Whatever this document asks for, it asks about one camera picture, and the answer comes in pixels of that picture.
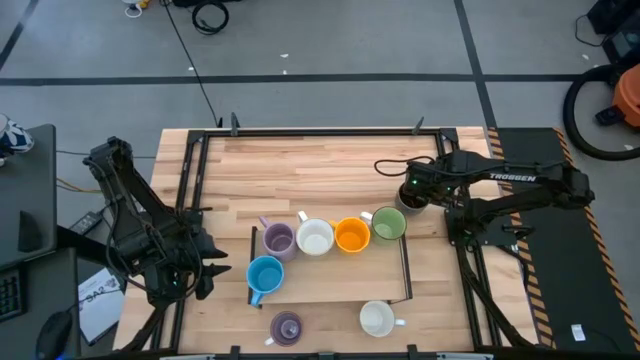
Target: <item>orange mug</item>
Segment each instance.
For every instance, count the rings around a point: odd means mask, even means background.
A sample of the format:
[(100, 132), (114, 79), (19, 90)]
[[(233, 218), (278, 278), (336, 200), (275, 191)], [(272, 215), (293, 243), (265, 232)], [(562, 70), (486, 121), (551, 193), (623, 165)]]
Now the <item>orange mug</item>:
[(344, 218), (339, 223), (329, 221), (335, 229), (336, 245), (344, 252), (355, 254), (369, 245), (369, 225), (358, 218)]

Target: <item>blue mug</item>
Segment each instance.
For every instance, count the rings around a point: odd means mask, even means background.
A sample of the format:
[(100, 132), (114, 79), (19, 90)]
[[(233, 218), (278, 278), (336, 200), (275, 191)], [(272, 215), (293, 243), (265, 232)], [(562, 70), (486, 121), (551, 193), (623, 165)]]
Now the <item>blue mug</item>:
[(278, 259), (273, 256), (260, 256), (253, 259), (247, 269), (247, 283), (253, 290), (251, 305), (258, 307), (262, 297), (278, 290), (283, 280), (284, 267)]

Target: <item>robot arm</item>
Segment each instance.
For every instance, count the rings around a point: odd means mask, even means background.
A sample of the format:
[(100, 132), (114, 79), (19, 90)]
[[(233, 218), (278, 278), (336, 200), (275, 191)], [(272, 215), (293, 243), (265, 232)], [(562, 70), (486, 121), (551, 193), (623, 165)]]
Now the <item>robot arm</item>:
[(588, 177), (567, 162), (510, 163), (463, 150), (455, 150), (428, 164), (410, 161), (401, 191), (419, 203), (448, 206), (456, 201), (456, 189), (481, 180), (532, 186), (494, 200), (469, 199), (462, 208), (452, 209), (463, 230), (474, 234), (484, 231), (487, 224), (502, 215), (546, 206), (577, 209), (594, 199)]

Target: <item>mug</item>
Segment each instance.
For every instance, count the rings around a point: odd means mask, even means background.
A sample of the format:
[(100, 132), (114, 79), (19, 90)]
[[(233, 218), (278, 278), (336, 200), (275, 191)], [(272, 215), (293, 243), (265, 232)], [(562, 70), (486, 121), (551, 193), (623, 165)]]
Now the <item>mug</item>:
[(260, 216), (260, 222), (265, 227), (262, 234), (262, 245), (269, 255), (287, 262), (296, 257), (296, 234), (291, 226), (285, 223), (270, 223), (267, 218)]
[(281, 312), (271, 320), (269, 333), (271, 337), (264, 341), (265, 345), (291, 346), (302, 336), (302, 320), (291, 311)]
[(360, 219), (368, 222), (371, 226), (373, 241), (376, 244), (395, 244), (396, 240), (407, 231), (407, 219), (400, 210), (391, 206), (381, 207), (373, 215), (362, 212)]
[(31, 135), (9, 117), (0, 114), (0, 166), (4, 165), (5, 158), (27, 152), (32, 147)]
[(334, 243), (331, 224), (322, 219), (309, 219), (304, 211), (298, 212), (300, 227), (296, 232), (296, 243), (302, 252), (311, 256), (324, 255)]
[(344, 218), (339, 223), (329, 221), (335, 228), (336, 244), (346, 253), (355, 254), (369, 245), (369, 226), (358, 218)]
[(429, 202), (422, 201), (419, 202), (417, 199), (410, 198), (406, 196), (402, 192), (402, 187), (404, 185), (400, 185), (398, 192), (396, 193), (395, 204), (403, 214), (407, 216), (418, 215), (424, 211), (424, 209), (429, 205)]
[(367, 334), (385, 337), (394, 326), (405, 326), (406, 321), (396, 319), (389, 304), (382, 301), (369, 301), (360, 310), (360, 326)]
[(275, 292), (282, 286), (284, 281), (284, 267), (278, 259), (273, 256), (259, 256), (249, 264), (247, 269), (247, 283), (253, 296), (251, 305), (258, 307), (260, 300)]

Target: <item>yellow and black striped tape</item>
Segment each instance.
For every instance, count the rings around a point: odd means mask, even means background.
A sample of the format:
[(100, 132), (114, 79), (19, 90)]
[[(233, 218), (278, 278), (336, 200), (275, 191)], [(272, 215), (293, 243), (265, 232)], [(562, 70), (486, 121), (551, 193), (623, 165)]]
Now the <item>yellow and black striped tape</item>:
[[(564, 134), (560, 129), (554, 128), (556, 134), (558, 135), (558, 140), (560, 141), (560, 146), (562, 146), (565, 159), (573, 165), (573, 159), (571, 158), (571, 153), (569, 153), (569, 148), (567, 147), (567, 142), (564, 140)], [(624, 313), (624, 320), (629, 326), (629, 333), (633, 338), (633, 341), (636, 345), (636, 350), (640, 351), (640, 335), (638, 335), (638, 328), (633, 322), (633, 317), (631, 316), (631, 311), (627, 306), (627, 300), (622, 293), (622, 287), (620, 287), (620, 283), (618, 282), (618, 277), (616, 276), (616, 272), (613, 269), (613, 263), (609, 258), (609, 254), (607, 253), (607, 247), (604, 245), (604, 241), (602, 240), (602, 235), (600, 235), (600, 230), (598, 229), (598, 225), (596, 224), (596, 218), (593, 216), (593, 212), (591, 211), (590, 206), (586, 206), (584, 211), (587, 215), (587, 220), (589, 221), (589, 226), (591, 227), (591, 231), (593, 232), (593, 239), (596, 241), (596, 245), (598, 246), (598, 250), (600, 251), (600, 257), (602, 258), (602, 262), (604, 262), (604, 267), (609, 273), (609, 280), (611, 281), (611, 285), (613, 286), (613, 291), (618, 297), (618, 301), (620, 302), (620, 309)]]
[[(504, 159), (504, 152), (500, 143), (500, 138), (496, 128), (489, 128), (487, 130), (489, 135), (489, 144), (491, 145), (491, 152), (494, 159)], [(499, 181), (498, 185), (502, 190), (502, 194), (505, 196), (513, 194), (513, 187), (511, 183)], [(522, 219), (520, 213), (511, 214), (511, 224), (514, 226), (522, 225)], [(538, 278), (536, 277), (536, 269), (533, 266), (533, 259), (529, 252), (529, 243), (527, 238), (518, 240), (518, 253), (525, 262), (529, 270), (529, 278), (527, 279), (527, 296), (529, 297), (529, 303), (531, 304), (531, 310), (534, 317), (534, 324), (536, 332), (538, 333), (538, 341), (541, 344), (551, 346), (555, 349), (555, 342), (553, 341), (553, 331), (549, 326), (549, 315), (547, 315), (544, 301), (542, 300), (542, 291), (538, 285)]]

